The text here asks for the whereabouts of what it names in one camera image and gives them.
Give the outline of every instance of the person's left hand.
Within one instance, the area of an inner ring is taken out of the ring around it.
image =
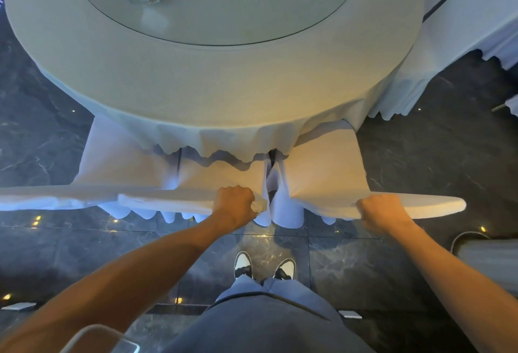
[[[224,234],[234,232],[257,217],[250,208],[254,200],[255,196],[250,188],[227,186],[218,189],[212,214],[221,217],[218,224]]]

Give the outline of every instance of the person's right arm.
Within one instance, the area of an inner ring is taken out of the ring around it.
[[[518,301],[437,244],[408,216],[397,195],[358,201],[365,227],[395,239],[453,320],[481,352],[518,351]]]

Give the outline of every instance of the black and white sneaker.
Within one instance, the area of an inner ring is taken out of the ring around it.
[[[275,279],[293,279],[297,265],[293,259],[284,259],[274,272]]]
[[[248,275],[253,279],[252,260],[250,259],[250,255],[245,251],[239,252],[236,256],[236,261],[234,262],[234,276],[237,279],[242,275]]]

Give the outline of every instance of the person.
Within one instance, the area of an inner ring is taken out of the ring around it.
[[[92,324],[124,333],[218,238],[256,217],[250,189],[217,192],[203,222],[135,249],[71,285],[4,338],[2,353],[57,353]],[[479,352],[518,351],[518,303],[435,243],[407,215],[396,195],[359,200],[366,228],[395,239],[422,272],[451,317]],[[372,352],[326,300],[295,281],[295,262],[254,281],[250,258],[236,258],[233,286],[164,352]],[[111,351],[105,335],[81,338],[72,351]]]

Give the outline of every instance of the person's left arm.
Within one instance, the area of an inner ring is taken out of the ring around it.
[[[253,200],[248,188],[220,189],[210,217],[135,249],[71,285],[2,341],[0,352],[57,353],[79,330],[91,324],[124,333],[215,240],[256,217],[250,208]],[[111,350],[102,338],[74,352],[83,348]]]

